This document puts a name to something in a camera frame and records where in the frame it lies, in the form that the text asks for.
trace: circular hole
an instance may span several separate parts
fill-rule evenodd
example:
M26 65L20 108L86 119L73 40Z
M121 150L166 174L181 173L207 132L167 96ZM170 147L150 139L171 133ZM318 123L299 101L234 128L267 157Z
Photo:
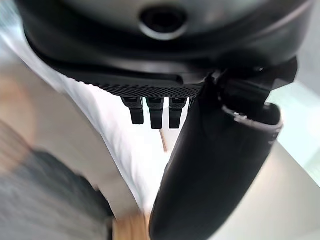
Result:
M176 38L178 35L174 33L179 32L186 25L187 16L181 9L160 6L144 10L140 21L143 26L141 30L149 37L161 38L161 35L172 34L172 38Z

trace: perforated grille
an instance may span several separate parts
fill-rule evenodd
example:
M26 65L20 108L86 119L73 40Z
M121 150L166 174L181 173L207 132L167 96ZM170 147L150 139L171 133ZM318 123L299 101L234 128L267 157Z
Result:
M195 98L201 90L202 84L185 85L183 87L153 87L129 85L99 85L94 84L107 92L121 97L146 98Z

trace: robotic arm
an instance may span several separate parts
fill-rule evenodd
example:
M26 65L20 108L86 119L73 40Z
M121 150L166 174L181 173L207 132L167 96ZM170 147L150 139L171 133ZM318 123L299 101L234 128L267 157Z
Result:
M15 0L34 52L120 96L133 124L189 112L150 220L151 240L206 240L237 207L282 126L270 92L294 81L312 0Z

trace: gray fabric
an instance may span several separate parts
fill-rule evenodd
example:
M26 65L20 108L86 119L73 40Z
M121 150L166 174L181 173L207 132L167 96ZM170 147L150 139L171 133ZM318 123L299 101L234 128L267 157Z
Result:
M3 124L0 157L1 240L107 239L110 207L83 177L50 154L29 149ZM6 159L19 164L8 167Z

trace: white fabric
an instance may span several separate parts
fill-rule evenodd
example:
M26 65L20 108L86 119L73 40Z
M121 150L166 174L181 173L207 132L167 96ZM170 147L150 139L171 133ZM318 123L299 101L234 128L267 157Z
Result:
M76 82L43 63L30 49L20 26L0 32L0 38L56 91L74 100L103 137L139 208L150 212L170 153L163 150L160 132L150 128L149 113L145 112L144 125L133 125L120 97Z

